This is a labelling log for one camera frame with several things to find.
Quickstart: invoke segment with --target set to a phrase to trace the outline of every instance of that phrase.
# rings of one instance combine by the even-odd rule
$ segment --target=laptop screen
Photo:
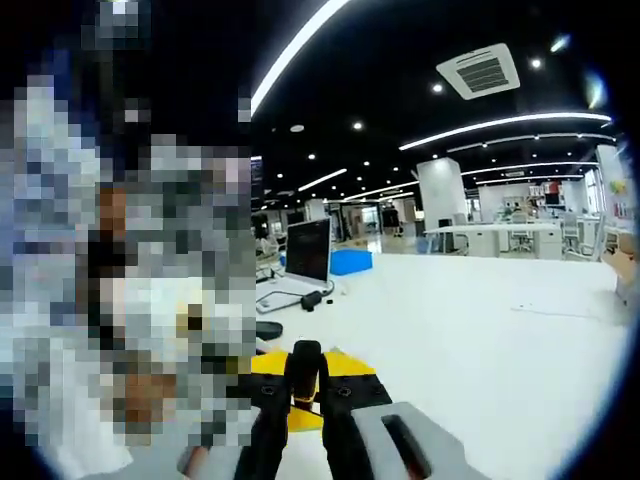
[[[286,273],[328,281],[330,219],[291,225],[287,229]]]

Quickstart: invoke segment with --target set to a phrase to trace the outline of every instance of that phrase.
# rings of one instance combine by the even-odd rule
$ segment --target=white pillar
[[[625,223],[629,221],[627,213],[631,212],[636,202],[631,166],[625,165],[621,153],[621,150],[612,145],[596,147],[607,216]]]
[[[306,221],[321,220],[327,218],[325,204],[321,199],[311,199],[304,204],[304,219]]]
[[[467,207],[460,165],[450,158],[440,158],[417,166],[420,195],[424,209],[425,230],[438,228],[438,220],[466,215]]]

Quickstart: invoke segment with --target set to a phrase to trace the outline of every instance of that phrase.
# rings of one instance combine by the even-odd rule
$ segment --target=blue box
[[[373,256],[367,250],[336,250],[331,252],[332,275],[349,275],[373,268]]]

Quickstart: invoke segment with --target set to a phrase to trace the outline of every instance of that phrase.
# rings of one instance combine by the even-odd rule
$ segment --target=laptop
[[[311,292],[327,290],[330,252],[330,218],[289,225],[284,276],[256,285],[256,310],[273,312],[299,304]]]

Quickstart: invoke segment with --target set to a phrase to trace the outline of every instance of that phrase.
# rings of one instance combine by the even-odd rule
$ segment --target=ceiling
[[[324,4],[257,1],[252,43],[260,48],[252,54],[252,92]],[[602,128],[602,120],[517,122],[399,149],[501,118],[543,112],[611,114],[604,100],[590,105],[593,95],[587,78],[593,69],[589,55],[573,38],[577,34],[567,48],[550,51],[561,34],[574,33],[571,22],[553,6],[547,1],[506,0],[347,3],[306,43],[252,117],[251,151],[263,158],[269,208],[301,205],[312,197],[347,198],[412,182],[416,164],[436,155],[456,160],[463,173],[530,163],[594,162],[595,146],[611,143],[618,135],[616,124]],[[511,52],[520,79],[517,89],[464,100],[436,71],[446,60],[498,43]],[[533,59],[541,60],[542,66],[533,68]],[[432,91],[436,83],[443,87],[439,94]],[[355,122],[363,128],[354,130]],[[292,133],[293,125],[303,125],[304,131]],[[512,140],[498,141],[505,138]],[[343,168],[346,173],[297,191]],[[581,172],[580,165],[547,165],[522,171],[531,176],[579,175],[586,168],[590,167]],[[465,188],[506,179],[507,171],[513,170],[466,175]]]

